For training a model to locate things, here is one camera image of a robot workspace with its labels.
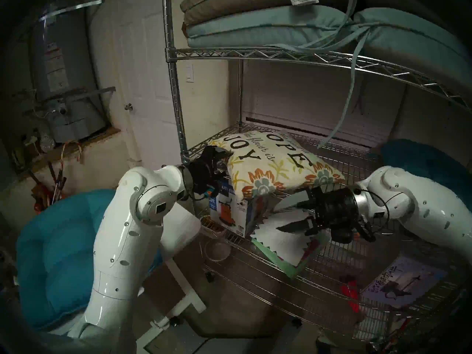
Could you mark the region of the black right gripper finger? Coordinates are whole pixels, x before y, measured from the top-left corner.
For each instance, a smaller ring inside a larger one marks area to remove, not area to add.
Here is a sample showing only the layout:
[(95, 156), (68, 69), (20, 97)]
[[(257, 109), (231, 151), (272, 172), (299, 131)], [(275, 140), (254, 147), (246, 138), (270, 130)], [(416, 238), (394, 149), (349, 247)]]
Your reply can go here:
[(274, 212), (293, 208), (310, 210), (314, 205), (314, 196), (311, 190), (302, 190), (283, 198), (274, 206)]
[(300, 221), (276, 227), (277, 230), (290, 234), (317, 234), (318, 224), (314, 216), (308, 216)]

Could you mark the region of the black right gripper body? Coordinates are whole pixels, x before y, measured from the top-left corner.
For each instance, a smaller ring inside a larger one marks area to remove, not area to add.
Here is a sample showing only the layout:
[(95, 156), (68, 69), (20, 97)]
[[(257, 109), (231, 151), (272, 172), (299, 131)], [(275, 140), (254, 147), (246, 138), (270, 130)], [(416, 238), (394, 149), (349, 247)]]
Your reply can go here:
[(309, 189), (314, 196), (314, 217), (318, 233), (328, 229), (331, 236), (353, 236), (356, 226), (356, 201), (349, 188), (323, 192), (321, 188)]

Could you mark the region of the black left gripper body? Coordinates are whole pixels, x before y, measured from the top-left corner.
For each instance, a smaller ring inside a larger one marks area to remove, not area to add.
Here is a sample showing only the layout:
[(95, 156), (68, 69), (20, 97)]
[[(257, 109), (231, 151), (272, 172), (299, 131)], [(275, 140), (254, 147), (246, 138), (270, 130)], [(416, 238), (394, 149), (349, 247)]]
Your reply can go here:
[(212, 147), (204, 147), (201, 155), (189, 163), (192, 177), (192, 191), (198, 195), (217, 195), (220, 177), (217, 163), (221, 159), (212, 158)]

